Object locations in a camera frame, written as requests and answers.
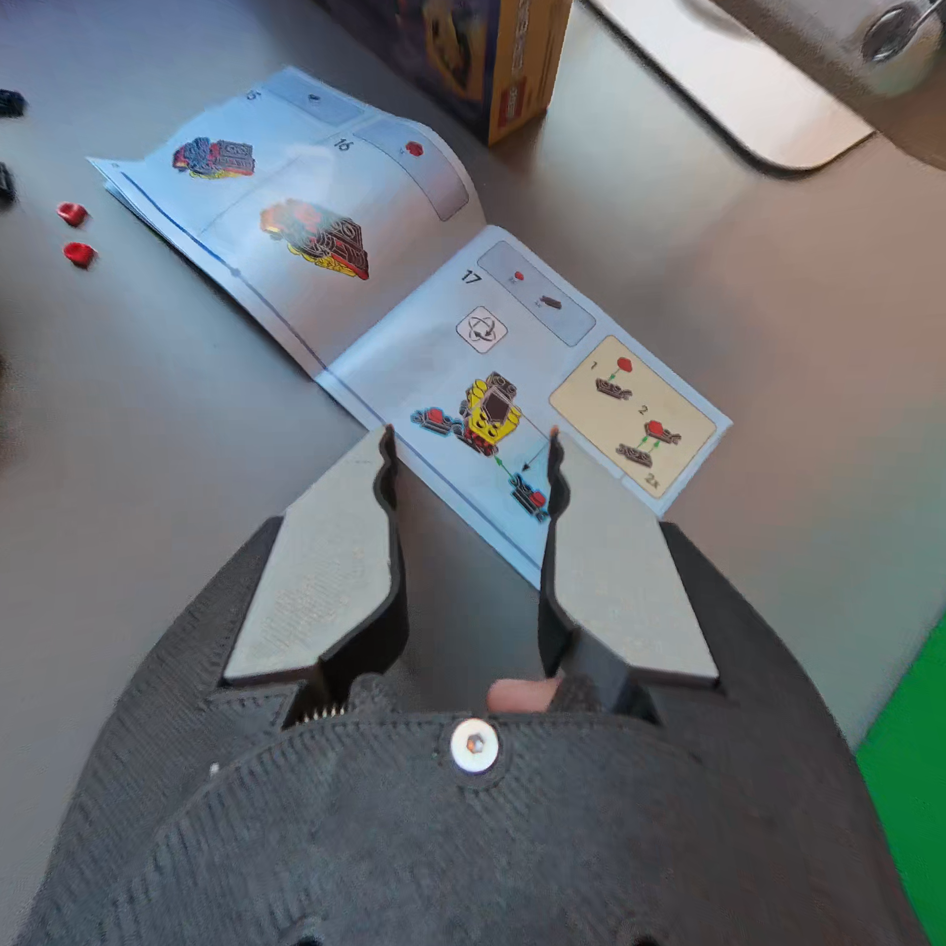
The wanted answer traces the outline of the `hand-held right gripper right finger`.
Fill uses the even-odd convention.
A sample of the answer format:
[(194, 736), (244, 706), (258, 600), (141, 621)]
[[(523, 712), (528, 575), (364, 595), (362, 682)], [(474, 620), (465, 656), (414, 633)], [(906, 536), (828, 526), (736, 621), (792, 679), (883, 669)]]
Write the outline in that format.
[(564, 432), (550, 437), (538, 654), (602, 708), (653, 714), (648, 689), (712, 692), (719, 670), (659, 517)]

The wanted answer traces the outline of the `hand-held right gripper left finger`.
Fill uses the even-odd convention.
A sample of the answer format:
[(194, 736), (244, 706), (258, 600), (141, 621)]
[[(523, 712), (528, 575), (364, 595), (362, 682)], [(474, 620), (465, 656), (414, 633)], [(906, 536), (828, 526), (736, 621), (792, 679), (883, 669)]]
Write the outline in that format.
[(282, 516), (222, 674), (250, 687), (302, 683), (340, 709), (356, 680), (383, 675), (408, 642), (396, 515), (396, 436), (382, 425)]

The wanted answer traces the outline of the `open lego instruction booklet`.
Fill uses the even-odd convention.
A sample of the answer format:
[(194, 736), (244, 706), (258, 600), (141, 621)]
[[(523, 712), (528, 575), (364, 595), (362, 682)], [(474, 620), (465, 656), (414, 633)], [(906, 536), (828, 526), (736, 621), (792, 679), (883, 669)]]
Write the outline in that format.
[(552, 428), (665, 514), (731, 427), (487, 224), (432, 129), (298, 69), (89, 163), (533, 586)]

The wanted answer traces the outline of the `lego set box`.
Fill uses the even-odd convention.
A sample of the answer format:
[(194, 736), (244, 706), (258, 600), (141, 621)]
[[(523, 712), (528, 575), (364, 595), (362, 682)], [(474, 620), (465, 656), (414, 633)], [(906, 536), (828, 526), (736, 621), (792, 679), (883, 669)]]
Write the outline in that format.
[(549, 105), (571, 1), (322, 1), (399, 77), (485, 145)]

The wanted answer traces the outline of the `person's right hand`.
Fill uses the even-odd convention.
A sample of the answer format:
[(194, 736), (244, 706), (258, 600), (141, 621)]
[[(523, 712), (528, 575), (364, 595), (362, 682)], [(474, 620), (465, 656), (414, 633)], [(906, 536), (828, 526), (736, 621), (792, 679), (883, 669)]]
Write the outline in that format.
[(503, 678), (495, 681), (486, 695), (490, 714), (541, 713), (550, 707), (560, 688), (557, 677), (526, 680)]

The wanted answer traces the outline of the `green plastic bin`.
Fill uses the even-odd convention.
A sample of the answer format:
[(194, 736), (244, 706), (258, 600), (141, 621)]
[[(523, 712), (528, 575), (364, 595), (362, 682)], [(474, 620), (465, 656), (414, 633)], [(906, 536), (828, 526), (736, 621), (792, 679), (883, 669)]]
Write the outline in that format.
[(945, 943), (945, 620), (931, 630), (856, 752), (905, 892)]

